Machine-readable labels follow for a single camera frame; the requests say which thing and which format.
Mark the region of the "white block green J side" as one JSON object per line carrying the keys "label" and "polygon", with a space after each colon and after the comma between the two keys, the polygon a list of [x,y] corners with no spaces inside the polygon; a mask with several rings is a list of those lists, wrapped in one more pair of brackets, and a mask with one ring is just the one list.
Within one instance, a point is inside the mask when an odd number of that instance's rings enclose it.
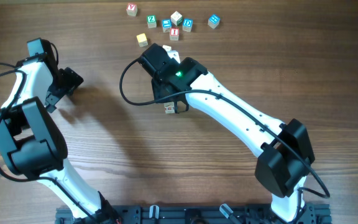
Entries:
{"label": "white block green J side", "polygon": [[175,113],[175,104],[174,102],[167,102],[167,103],[164,103],[164,109],[165,109],[165,113],[166,114],[172,114],[172,113]]}

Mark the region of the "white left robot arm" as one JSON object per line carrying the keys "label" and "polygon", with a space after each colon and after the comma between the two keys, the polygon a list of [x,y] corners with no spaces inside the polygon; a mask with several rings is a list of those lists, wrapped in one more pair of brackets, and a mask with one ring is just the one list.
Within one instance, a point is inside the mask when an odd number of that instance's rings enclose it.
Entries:
{"label": "white left robot arm", "polygon": [[65,139],[51,118],[64,96],[83,78],[58,67],[56,46],[46,39],[27,43],[29,57],[10,66],[16,82],[0,109],[0,174],[14,182],[39,182],[69,208],[57,223],[119,223],[121,217],[89,186],[68,160]]}

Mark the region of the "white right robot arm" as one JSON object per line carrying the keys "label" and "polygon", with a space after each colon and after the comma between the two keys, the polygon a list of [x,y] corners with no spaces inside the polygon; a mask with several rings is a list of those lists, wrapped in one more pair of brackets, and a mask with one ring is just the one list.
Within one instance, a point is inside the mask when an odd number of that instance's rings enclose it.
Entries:
{"label": "white right robot arm", "polygon": [[314,152],[306,127],[297,119],[288,124],[268,116],[231,93],[192,58],[178,60],[153,44],[140,57],[139,63],[152,77],[154,98],[182,101],[198,109],[237,136],[257,158],[255,176],[272,194],[271,209],[285,222],[297,218],[305,203],[299,192]]}

